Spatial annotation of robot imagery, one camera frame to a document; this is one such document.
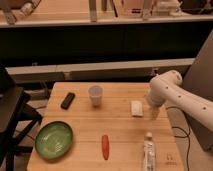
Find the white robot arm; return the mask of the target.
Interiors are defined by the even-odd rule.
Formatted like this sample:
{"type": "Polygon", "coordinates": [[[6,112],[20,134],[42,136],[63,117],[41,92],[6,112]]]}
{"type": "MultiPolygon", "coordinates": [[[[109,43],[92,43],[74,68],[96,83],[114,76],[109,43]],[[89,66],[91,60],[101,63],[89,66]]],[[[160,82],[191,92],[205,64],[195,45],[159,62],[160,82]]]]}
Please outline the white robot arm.
{"type": "Polygon", "coordinates": [[[148,104],[161,107],[166,101],[170,101],[213,131],[213,102],[181,88],[182,81],[181,74],[176,70],[153,77],[147,95],[148,104]]]}

